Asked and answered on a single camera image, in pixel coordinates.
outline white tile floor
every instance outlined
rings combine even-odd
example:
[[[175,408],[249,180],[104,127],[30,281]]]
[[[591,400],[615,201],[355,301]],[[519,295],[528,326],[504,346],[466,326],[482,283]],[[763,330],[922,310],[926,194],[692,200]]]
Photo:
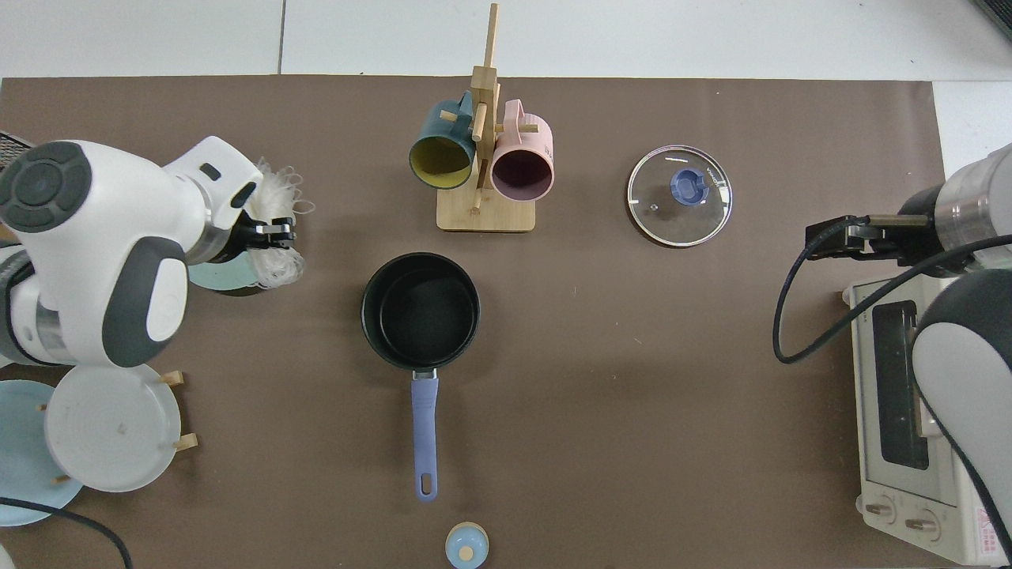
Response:
[[[1012,42],[968,0],[500,0],[504,76],[927,80],[946,174],[1012,142]],[[0,77],[468,75],[487,0],[6,0]]]

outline oven label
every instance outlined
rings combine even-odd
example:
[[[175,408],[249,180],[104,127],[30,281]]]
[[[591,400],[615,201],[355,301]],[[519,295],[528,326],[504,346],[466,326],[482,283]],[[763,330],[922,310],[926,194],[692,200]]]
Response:
[[[1000,551],[998,534],[987,510],[977,508],[977,549],[981,555],[995,555]]]

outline wooden mug rack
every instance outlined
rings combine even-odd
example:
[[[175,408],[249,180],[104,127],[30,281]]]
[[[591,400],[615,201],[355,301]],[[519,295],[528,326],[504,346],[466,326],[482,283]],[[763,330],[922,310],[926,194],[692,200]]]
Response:
[[[436,193],[436,226],[443,231],[524,233],[534,229],[534,202],[508,199],[492,188],[490,166],[496,146],[496,133],[502,125],[499,115],[499,77],[492,66],[499,26],[499,4],[489,10],[489,31],[485,43],[485,65],[476,65],[471,75],[474,104],[472,139],[475,141],[475,164],[471,177],[453,189]],[[455,120],[452,112],[443,111],[444,120]],[[537,132],[536,125],[524,125],[521,132]]]

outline black saucepan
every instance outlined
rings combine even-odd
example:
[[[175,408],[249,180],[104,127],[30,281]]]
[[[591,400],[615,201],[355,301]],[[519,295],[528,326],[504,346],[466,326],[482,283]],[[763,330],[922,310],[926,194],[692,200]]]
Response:
[[[460,265],[435,253],[408,253],[380,267],[365,286],[362,329],[384,359],[412,371],[415,493],[430,501],[436,478],[436,394],[442,368],[475,337],[481,305]]]

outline oven window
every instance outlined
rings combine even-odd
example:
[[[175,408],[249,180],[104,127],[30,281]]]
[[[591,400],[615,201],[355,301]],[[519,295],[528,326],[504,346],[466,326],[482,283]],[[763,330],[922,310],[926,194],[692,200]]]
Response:
[[[910,357],[917,305],[914,301],[878,305],[871,309],[871,323],[882,459],[927,470],[928,439],[917,431],[918,394]]]

